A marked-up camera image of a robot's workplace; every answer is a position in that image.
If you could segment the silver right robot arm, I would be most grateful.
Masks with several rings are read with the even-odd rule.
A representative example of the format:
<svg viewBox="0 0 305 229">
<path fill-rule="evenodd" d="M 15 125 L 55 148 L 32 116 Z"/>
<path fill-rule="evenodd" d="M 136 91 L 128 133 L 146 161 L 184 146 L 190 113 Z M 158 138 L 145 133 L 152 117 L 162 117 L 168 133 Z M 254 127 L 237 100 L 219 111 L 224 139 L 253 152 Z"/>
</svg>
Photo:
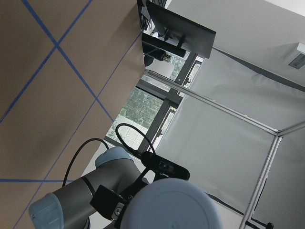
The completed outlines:
<svg viewBox="0 0 305 229">
<path fill-rule="evenodd" d="M 90 201 L 99 185 L 120 193 L 140 175 L 133 158 L 119 146 L 99 155 L 95 166 L 92 172 L 30 205 L 29 215 L 36 229 L 90 228 L 89 217 L 96 212 Z"/>
</svg>

